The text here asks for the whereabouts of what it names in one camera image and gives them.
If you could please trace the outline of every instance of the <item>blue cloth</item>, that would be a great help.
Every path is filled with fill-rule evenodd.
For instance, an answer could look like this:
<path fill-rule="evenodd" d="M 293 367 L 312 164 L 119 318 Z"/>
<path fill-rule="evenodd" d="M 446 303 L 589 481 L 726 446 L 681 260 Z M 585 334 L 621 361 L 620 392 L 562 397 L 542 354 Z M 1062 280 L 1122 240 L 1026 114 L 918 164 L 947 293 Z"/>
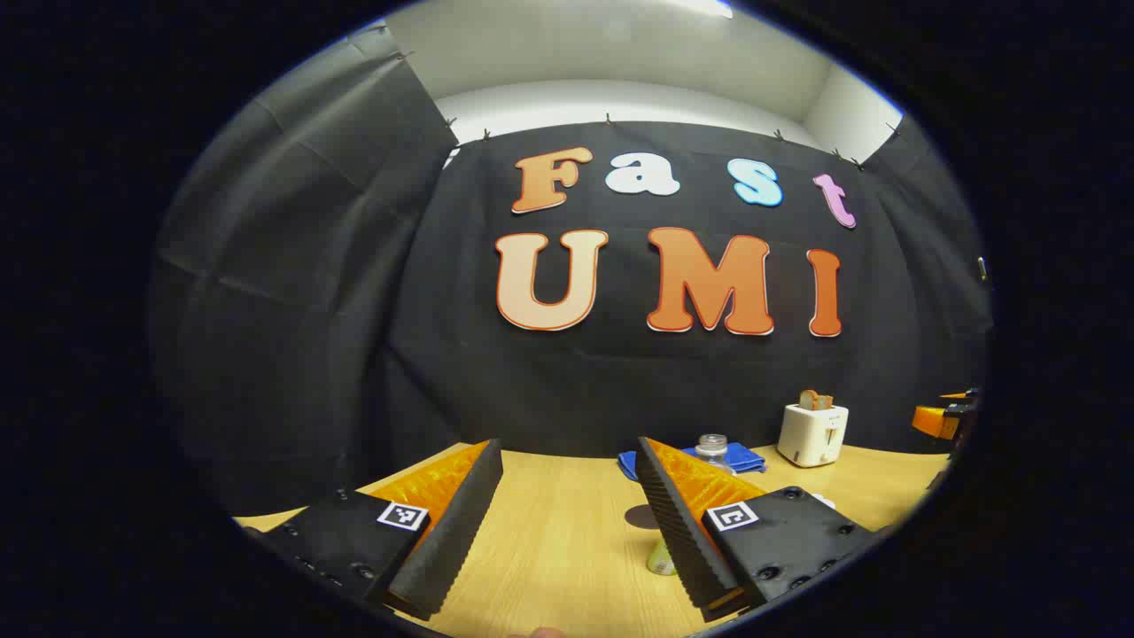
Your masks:
<path fill-rule="evenodd" d="M 682 452 L 688 454 L 689 457 L 696 457 L 697 452 L 693 448 L 686 448 Z M 637 458 L 637 452 L 623 452 L 618 456 L 618 467 L 626 475 L 626 478 L 636 482 L 637 475 L 634 473 L 634 460 Z M 747 448 L 741 445 L 739 443 L 729 443 L 728 450 L 725 452 L 725 462 L 729 465 L 730 468 L 737 473 L 762 473 L 764 468 L 764 458 L 755 452 L 748 450 Z"/>

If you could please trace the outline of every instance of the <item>wooden table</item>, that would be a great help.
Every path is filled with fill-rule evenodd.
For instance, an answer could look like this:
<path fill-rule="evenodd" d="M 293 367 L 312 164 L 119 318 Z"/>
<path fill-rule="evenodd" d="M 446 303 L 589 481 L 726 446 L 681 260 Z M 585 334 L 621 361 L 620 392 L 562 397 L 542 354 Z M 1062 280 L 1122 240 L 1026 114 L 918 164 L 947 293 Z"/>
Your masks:
<path fill-rule="evenodd" d="M 358 491 L 371 492 L 466 446 L 454 445 Z M 844 446 L 836 463 L 805 469 L 775 446 L 753 451 L 768 470 L 742 478 L 769 492 L 796 485 L 822 494 L 871 530 L 902 520 L 947 462 L 946 454 Z M 705 623 L 676 576 L 646 569 L 660 533 L 626 522 L 626 511 L 646 501 L 613 459 L 502 457 L 503 478 L 445 606 L 428 623 L 409 620 L 456 638 L 526 636 L 540 626 L 569 638 L 677 638 L 736 618 Z M 237 521 L 266 531 L 299 511 Z"/>

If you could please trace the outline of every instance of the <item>glass jar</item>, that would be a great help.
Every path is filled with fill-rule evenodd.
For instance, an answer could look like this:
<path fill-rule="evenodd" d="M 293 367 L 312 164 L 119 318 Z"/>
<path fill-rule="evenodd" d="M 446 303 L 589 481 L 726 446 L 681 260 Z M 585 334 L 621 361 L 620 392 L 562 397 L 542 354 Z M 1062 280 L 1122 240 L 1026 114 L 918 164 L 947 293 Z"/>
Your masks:
<path fill-rule="evenodd" d="M 703 434 L 694 450 L 697 453 L 697 459 L 714 468 L 720 468 L 734 477 L 736 476 L 736 470 L 725 461 L 725 454 L 728 452 L 728 439 L 725 435 Z"/>

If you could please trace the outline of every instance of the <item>black curtain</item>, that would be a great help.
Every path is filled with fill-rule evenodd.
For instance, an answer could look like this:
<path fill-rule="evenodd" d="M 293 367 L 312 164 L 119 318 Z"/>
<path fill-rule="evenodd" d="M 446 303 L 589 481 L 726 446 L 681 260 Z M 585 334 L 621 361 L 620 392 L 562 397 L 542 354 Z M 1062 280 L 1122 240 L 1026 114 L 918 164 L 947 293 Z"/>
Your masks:
<path fill-rule="evenodd" d="M 594 159 L 578 164 L 575 186 L 557 186 L 566 202 L 514 214 L 516 162 L 575 146 Z M 610 189 L 610 160 L 627 152 L 668 159 L 680 189 L 667 196 Z M 734 158 L 771 165 L 782 202 L 743 202 L 726 169 Z M 854 228 L 836 221 L 813 184 L 823 173 L 845 190 Z M 768 241 L 775 332 L 737 337 L 699 324 L 682 334 L 651 331 L 660 257 L 646 235 L 662 226 L 693 230 L 714 263 L 734 235 Z M 548 237 L 534 291 L 555 303 L 567 290 L 569 263 L 559 237 L 583 228 L 609 235 L 586 318 L 559 332 L 507 322 L 496 304 L 496 240 L 513 232 Z M 809 332 L 815 294 L 809 248 L 841 262 L 843 333 L 833 339 Z M 680 448 L 706 432 L 748 446 L 775 443 L 784 407 L 815 389 L 849 409 L 846 444 L 937 452 L 940 443 L 911 422 L 920 402 L 980 382 L 990 326 L 980 254 L 970 210 L 908 118 L 863 170 L 775 137 L 687 124 L 556 126 L 467 143 L 438 182 L 392 308 L 376 365 L 396 389 L 386 397 L 384 422 L 400 433 L 408 458 L 441 441 L 489 437 L 510 450 L 612 458 L 640 435 Z"/>
<path fill-rule="evenodd" d="M 366 410 L 411 238 L 456 138 L 389 29 L 256 96 L 156 241 L 151 343 L 185 452 L 237 514 L 391 473 Z"/>

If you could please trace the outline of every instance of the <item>pink letter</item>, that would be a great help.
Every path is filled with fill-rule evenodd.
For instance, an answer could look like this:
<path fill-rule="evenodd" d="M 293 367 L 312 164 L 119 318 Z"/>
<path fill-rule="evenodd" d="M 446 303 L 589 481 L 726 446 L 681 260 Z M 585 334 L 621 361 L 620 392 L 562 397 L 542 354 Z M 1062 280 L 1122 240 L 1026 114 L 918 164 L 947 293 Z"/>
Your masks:
<path fill-rule="evenodd" d="M 831 214 L 835 215 L 835 219 L 847 228 L 854 228 L 854 215 L 847 212 L 847 209 L 843 207 L 843 197 L 846 196 L 843 188 L 839 188 L 835 184 L 830 175 L 820 175 L 812 179 L 812 181 L 815 182 L 815 186 L 822 188 L 823 196 L 827 198 L 827 207 L 831 209 Z"/>

